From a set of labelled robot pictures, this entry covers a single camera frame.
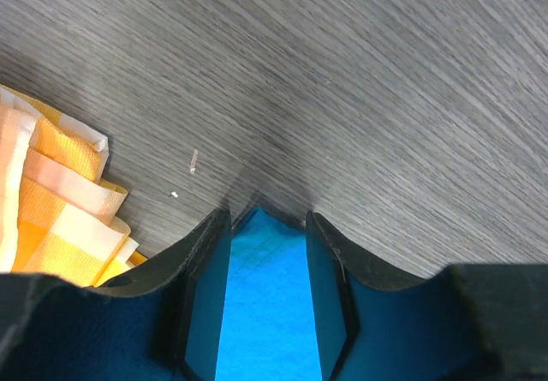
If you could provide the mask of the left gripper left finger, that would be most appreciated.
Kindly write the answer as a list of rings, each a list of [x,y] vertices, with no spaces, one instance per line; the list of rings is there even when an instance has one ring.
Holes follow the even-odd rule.
[[[217,209],[97,288],[2,275],[2,379],[214,379],[230,240],[230,214]]]

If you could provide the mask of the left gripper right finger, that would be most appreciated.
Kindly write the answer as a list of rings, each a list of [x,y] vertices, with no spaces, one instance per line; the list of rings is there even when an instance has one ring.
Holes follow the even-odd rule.
[[[323,379],[546,379],[545,265],[455,264],[422,278],[317,212],[306,241]]]

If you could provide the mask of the blue t shirt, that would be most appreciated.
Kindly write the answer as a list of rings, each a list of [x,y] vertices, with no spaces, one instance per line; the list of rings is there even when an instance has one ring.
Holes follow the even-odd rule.
[[[305,235],[261,209],[231,242],[216,378],[321,378]]]

